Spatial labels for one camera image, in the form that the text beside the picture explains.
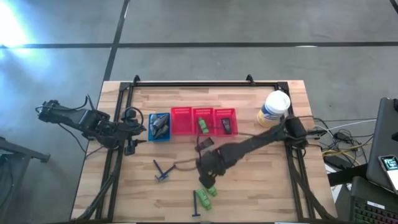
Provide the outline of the black metal table frame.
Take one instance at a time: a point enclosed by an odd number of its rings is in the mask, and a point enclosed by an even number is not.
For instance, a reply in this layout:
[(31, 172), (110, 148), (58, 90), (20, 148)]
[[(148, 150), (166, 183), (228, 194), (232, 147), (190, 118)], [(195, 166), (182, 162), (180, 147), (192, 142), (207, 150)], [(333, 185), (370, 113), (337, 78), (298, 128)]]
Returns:
[[(135, 106), (148, 116), (173, 107), (234, 108), (239, 134), (233, 141), (238, 142), (264, 131), (257, 113), (267, 95), (281, 85), (290, 91), (294, 115), (311, 129), (312, 111), (301, 81), (110, 81), (103, 84), (98, 109), (112, 114), (116, 108)], [(281, 142), (250, 153), (217, 178), (212, 209), (197, 203), (201, 216), (192, 217), (193, 191), (201, 187), (194, 170), (195, 138), (174, 135), (167, 142), (149, 142), (142, 133), (139, 139), (146, 142), (137, 146), (135, 154), (122, 158), (117, 188), (104, 199), (101, 217), (106, 222), (294, 222), (298, 212), (308, 216), (302, 190), (291, 184), (289, 158)], [(153, 160), (163, 172), (176, 168), (158, 182), (155, 176), (160, 173)]]

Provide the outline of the blue plastic basket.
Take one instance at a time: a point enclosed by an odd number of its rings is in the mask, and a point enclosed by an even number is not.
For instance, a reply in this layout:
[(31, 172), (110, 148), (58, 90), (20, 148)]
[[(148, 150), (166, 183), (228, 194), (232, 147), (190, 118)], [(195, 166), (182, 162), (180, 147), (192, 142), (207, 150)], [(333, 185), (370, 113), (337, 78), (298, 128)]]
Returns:
[[(169, 131), (167, 134), (165, 134), (164, 136), (162, 136), (161, 138), (155, 139), (152, 138), (152, 136), (150, 135), (150, 128), (149, 128), (149, 122), (150, 121), (155, 121), (159, 116), (162, 116), (163, 114), (169, 114), (169, 120), (167, 122), (167, 125), (169, 126)], [(149, 115), (149, 122), (148, 122), (148, 140), (152, 141), (152, 142), (163, 142), (163, 141), (169, 141), (170, 140), (170, 113), (153, 113)], [(161, 128), (161, 127), (155, 127), (156, 133), (157, 131)]]

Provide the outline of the smartphone with lit screen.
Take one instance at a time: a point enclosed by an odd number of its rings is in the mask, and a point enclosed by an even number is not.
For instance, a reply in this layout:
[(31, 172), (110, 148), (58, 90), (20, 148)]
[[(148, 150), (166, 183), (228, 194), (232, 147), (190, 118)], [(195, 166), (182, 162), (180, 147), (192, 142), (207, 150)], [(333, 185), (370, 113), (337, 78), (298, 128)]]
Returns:
[(379, 156), (378, 159), (392, 185), (392, 190), (398, 194), (398, 158), (394, 155), (386, 155)]

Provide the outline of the red plastic basket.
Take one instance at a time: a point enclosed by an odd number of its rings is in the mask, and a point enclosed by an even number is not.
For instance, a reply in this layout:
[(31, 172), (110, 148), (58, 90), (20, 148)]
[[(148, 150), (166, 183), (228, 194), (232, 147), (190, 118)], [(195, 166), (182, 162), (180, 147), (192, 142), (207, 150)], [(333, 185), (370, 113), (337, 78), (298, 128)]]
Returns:
[[(213, 108), (193, 108), (193, 133), (201, 136), (215, 135), (215, 122), (213, 117)], [(207, 133), (203, 133), (201, 124), (206, 124)]]
[(193, 133), (192, 107), (171, 108), (171, 133), (173, 135), (190, 135)]
[[(231, 122), (231, 134), (225, 134), (223, 125), (221, 122), (222, 118), (229, 118)], [(215, 134), (219, 137), (235, 136), (238, 134), (238, 124), (236, 119), (236, 112), (234, 108), (222, 108), (214, 110), (214, 121), (215, 121)]]

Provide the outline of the black keyboard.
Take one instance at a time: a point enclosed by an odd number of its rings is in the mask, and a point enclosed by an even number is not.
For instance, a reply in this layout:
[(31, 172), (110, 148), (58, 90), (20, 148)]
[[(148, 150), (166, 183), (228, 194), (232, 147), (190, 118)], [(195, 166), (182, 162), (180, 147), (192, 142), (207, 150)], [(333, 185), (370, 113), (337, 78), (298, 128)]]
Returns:
[(350, 198), (351, 222), (398, 224), (398, 195), (362, 177), (355, 177)]

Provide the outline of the black metal cart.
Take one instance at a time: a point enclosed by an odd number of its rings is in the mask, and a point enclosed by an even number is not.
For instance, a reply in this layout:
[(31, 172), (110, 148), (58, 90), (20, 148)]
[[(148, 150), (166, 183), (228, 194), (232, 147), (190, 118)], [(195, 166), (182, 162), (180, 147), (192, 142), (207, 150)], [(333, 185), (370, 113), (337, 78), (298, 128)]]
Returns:
[(50, 154), (43, 154), (0, 137), (0, 224), (5, 223), (7, 212), (12, 207), (31, 159), (48, 162)]

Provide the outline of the Lysol wipes canister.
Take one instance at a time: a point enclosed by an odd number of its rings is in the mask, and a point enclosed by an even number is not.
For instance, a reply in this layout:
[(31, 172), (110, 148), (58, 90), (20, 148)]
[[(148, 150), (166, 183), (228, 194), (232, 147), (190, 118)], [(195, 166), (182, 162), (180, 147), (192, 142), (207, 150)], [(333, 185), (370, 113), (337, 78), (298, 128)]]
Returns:
[(261, 109), (257, 114), (257, 121), (262, 126), (267, 126), (268, 122), (280, 120), (291, 106), (288, 94), (281, 90), (270, 93)]

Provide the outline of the grey laptop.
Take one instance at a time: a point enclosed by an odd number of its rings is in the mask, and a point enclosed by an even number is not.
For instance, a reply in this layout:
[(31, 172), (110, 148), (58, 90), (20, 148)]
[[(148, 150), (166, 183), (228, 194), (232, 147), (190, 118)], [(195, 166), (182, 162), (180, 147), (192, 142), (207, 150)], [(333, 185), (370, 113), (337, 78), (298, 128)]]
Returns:
[(366, 172), (366, 177), (371, 182), (393, 191), (378, 159), (379, 156), (386, 155), (394, 155), (398, 158), (398, 99), (382, 98), (380, 100)]

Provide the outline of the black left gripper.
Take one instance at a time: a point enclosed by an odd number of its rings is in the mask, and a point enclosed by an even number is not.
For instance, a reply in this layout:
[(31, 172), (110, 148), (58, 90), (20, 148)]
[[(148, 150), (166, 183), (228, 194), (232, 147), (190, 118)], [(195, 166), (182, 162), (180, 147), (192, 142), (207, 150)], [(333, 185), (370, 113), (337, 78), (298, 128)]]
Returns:
[[(138, 122), (136, 118), (137, 113), (139, 113), (141, 117), (140, 122)], [(121, 120), (123, 121), (123, 123), (127, 124), (132, 131), (135, 131), (137, 133), (142, 133), (146, 131), (146, 128), (143, 125), (144, 115), (142, 114), (141, 110), (138, 108), (126, 108), (122, 114)], [(125, 156), (133, 155), (136, 151), (136, 144), (144, 142), (146, 142), (146, 140), (138, 140), (138, 139), (136, 139), (135, 141), (128, 140), (127, 146), (124, 148), (124, 155)]]

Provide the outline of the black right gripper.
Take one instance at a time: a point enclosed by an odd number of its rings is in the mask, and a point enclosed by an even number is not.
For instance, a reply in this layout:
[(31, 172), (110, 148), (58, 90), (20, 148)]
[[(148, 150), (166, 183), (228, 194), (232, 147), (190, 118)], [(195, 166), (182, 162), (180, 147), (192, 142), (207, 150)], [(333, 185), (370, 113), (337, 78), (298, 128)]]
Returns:
[(217, 149), (204, 153), (196, 160), (196, 166), (200, 183), (206, 189), (211, 188), (215, 185), (217, 176), (224, 175), (228, 169), (226, 150)]

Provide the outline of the black power adapter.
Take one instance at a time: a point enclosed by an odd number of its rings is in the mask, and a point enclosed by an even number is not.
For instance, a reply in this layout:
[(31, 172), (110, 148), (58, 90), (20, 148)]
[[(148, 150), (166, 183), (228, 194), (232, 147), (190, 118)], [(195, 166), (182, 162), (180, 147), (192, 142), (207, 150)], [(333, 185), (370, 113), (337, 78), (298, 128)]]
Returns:
[(351, 167), (351, 163), (338, 156), (329, 156), (323, 158), (324, 162), (332, 167), (344, 170)]

